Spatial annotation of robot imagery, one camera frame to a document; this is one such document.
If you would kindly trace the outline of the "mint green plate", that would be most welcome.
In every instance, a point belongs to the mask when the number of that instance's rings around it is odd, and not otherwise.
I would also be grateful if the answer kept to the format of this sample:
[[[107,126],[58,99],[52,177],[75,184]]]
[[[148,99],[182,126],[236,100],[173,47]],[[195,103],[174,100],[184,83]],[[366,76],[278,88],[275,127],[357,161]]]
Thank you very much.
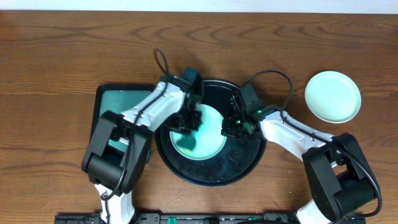
[[[324,71],[308,81],[305,102],[317,118],[329,123],[345,123],[358,114],[362,98],[350,77],[336,71]]]
[[[188,154],[185,154],[178,149],[177,152],[187,159],[201,161],[210,159],[217,155],[224,147],[227,137],[221,134],[221,125],[223,116],[213,107],[200,104],[199,109],[202,112],[201,125],[196,132],[197,134],[197,147],[196,149]],[[170,131],[171,143],[174,146],[173,131]]]

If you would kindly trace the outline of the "green yellow sponge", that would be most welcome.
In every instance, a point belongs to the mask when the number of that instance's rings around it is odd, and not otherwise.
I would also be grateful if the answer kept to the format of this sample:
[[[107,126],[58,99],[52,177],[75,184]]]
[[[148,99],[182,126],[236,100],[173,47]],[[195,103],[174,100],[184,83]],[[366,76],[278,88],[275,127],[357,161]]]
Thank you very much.
[[[193,152],[197,147],[196,132],[190,134],[173,133],[172,137],[175,148],[185,154]]]

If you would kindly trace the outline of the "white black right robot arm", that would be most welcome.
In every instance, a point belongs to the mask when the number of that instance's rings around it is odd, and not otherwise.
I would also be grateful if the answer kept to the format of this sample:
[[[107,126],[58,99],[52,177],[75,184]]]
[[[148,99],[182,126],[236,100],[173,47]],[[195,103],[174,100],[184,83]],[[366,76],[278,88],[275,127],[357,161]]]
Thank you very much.
[[[355,210],[377,200],[381,191],[354,136],[334,136],[312,129],[276,106],[258,110],[235,108],[222,122],[221,133],[234,138],[263,137],[298,157],[304,164],[311,201],[298,209],[299,223],[362,220]]]

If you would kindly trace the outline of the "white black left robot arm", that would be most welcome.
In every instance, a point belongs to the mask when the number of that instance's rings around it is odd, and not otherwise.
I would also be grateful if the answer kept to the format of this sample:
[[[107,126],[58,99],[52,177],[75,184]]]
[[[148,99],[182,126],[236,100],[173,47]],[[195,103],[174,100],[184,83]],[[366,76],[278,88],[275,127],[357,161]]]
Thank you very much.
[[[196,106],[203,92],[199,75],[164,75],[132,108],[107,110],[98,118],[81,169],[101,197],[101,223],[133,220],[132,190],[143,173],[154,131],[165,122],[176,131],[196,131],[201,117]]]

